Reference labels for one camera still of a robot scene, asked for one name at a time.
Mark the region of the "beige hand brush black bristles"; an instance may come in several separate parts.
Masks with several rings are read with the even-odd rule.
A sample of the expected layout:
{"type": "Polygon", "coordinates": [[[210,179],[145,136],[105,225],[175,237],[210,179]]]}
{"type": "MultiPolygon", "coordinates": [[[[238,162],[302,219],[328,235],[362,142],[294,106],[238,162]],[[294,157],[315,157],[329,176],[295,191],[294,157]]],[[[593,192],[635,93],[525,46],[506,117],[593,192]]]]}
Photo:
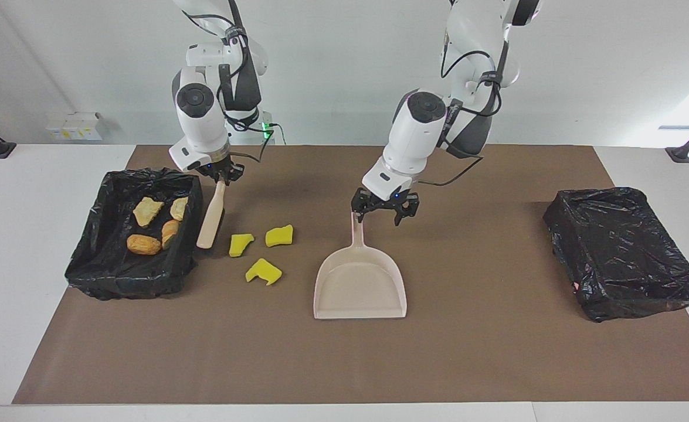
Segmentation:
{"type": "Polygon", "coordinates": [[[215,192],[208,203],[205,216],[201,225],[196,246],[199,249],[208,250],[215,244],[224,212],[225,191],[227,184],[220,181],[216,184],[215,192]]]}

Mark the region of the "brown table mat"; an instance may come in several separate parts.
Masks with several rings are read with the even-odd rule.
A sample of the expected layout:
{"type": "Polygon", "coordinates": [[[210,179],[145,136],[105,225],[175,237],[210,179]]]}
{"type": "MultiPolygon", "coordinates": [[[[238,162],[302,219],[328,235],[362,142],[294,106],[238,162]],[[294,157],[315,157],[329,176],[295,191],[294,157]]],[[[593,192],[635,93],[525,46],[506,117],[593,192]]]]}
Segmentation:
{"type": "Polygon", "coordinates": [[[365,219],[392,256],[404,319],[320,321],[314,283],[349,246],[349,203],[376,147],[271,147],[227,192],[215,248],[180,294],[68,289],[15,404],[689,401],[686,311],[604,323],[581,312],[543,221],[559,190],[613,183],[591,147],[489,146],[417,216],[365,219]],[[291,224],[291,245],[266,232],[291,224]],[[252,233],[240,257],[230,237],[252,233]],[[274,285],[245,273],[260,258],[274,285]]]}

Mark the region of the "orange striped bread piece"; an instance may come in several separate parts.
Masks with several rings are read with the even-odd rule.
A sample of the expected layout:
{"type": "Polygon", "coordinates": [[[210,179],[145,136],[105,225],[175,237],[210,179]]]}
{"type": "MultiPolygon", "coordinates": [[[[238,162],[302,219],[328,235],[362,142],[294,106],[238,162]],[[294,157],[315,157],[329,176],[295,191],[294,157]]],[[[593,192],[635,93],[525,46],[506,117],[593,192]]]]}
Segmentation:
{"type": "Polygon", "coordinates": [[[179,232],[181,222],[175,219],[169,220],[162,225],[161,246],[162,250],[167,250],[179,232]]]}

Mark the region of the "yellow sponge piece blocky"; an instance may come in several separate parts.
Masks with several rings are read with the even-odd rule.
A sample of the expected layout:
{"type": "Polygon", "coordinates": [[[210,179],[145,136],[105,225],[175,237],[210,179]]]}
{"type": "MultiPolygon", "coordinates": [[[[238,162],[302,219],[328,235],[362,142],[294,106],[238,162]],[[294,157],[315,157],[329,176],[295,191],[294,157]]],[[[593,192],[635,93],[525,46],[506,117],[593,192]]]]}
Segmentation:
{"type": "Polygon", "coordinates": [[[271,230],[266,232],[266,237],[264,238],[267,247],[291,245],[293,241],[294,227],[291,224],[271,228],[271,230]]]}

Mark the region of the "beige plastic dustpan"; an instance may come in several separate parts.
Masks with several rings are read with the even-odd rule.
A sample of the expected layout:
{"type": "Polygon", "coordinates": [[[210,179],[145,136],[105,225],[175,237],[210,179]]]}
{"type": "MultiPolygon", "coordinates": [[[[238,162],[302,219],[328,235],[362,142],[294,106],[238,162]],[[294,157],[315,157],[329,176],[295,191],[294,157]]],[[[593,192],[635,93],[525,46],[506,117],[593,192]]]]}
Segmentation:
{"type": "Polygon", "coordinates": [[[314,318],[405,318],[408,299],[398,265],[384,251],[365,244],[365,227],[356,213],[350,222],[350,245],[329,254],[318,268],[314,318]]]}

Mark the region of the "white wall socket box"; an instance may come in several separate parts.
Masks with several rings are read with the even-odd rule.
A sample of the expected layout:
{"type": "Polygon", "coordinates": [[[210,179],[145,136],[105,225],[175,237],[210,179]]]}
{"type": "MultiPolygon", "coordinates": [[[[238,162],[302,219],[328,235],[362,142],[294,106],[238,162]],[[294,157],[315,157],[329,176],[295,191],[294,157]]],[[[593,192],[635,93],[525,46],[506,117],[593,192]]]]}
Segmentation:
{"type": "Polygon", "coordinates": [[[54,141],[103,141],[101,115],[97,112],[51,114],[46,131],[54,141]]]}

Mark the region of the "yellow sponge piece notched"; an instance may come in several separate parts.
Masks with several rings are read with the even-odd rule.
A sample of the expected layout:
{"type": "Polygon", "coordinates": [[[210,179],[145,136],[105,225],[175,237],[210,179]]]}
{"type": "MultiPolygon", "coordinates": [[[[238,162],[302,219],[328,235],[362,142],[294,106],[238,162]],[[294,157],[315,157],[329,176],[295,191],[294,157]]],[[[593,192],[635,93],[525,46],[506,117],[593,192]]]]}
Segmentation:
{"type": "Polygon", "coordinates": [[[245,249],[255,240],[252,233],[234,233],[230,237],[229,257],[242,256],[245,249]]]}

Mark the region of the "pale yellow bread chunk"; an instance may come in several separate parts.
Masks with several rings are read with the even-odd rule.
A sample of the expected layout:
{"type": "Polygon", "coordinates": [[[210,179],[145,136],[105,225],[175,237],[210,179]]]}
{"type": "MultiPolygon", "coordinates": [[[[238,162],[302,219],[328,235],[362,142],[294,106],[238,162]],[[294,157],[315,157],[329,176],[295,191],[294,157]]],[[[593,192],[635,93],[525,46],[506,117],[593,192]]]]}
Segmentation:
{"type": "Polygon", "coordinates": [[[136,224],[140,228],[148,227],[157,217],[165,202],[154,200],[148,196],[141,198],[132,211],[136,224]]]}

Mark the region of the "black bag lined bin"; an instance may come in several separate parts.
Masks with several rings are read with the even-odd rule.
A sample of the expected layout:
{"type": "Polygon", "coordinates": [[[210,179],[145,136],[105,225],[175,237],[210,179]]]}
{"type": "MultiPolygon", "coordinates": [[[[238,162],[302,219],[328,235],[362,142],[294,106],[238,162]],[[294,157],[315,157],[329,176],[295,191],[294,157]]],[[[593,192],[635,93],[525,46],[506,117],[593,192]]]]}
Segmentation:
{"type": "Polygon", "coordinates": [[[196,264],[194,249],[202,209],[197,176],[168,168],[108,172],[66,267],[66,280],[99,300],[151,299],[178,293],[196,264]],[[148,227],[140,228],[132,211],[145,196],[165,204],[148,227]],[[127,250],[126,241],[132,234],[161,241],[162,225],[172,220],[172,201],[182,197],[189,198],[184,221],[167,250],[156,256],[138,256],[127,250]]]}

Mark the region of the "black bag bin pink spot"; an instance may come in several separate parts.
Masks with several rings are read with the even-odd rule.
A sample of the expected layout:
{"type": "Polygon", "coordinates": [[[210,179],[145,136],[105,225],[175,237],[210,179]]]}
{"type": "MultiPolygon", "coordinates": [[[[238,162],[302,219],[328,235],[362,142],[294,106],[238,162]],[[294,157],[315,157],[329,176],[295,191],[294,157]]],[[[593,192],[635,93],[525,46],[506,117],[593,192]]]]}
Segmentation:
{"type": "Polygon", "coordinates": [[[689,261],[641,190],[560,190],[543,220],[589,320],[645,318],[689,307],[689,261]]]}

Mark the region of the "brown oval bread piece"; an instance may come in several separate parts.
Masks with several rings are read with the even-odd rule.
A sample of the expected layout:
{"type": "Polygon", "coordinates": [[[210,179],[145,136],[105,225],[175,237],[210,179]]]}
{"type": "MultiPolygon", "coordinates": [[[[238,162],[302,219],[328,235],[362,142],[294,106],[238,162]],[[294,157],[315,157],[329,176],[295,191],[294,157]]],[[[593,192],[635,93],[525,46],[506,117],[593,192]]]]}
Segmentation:
{"type": "Polygon", "coordinates": [[[126,241],[127,250],[138,256],[156,256],[162,250],[159,239],[141,234],[132,234],[126,241]]]}

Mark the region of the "yellow sponge piece large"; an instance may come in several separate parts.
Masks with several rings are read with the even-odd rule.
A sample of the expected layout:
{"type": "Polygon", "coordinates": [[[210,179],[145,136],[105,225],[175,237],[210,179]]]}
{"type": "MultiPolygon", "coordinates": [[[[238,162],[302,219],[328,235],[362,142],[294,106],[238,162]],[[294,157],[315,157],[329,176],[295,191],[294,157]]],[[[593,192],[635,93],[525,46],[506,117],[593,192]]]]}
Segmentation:
{"type": "Polygon", "coordinates": [[[258,259],[245,273],[246,283],[259,278],[266,282],[266,286],[274,285],[283,276],[283,271],[274,266],[274,264],[266,261],[266,259],[258,259]]]}

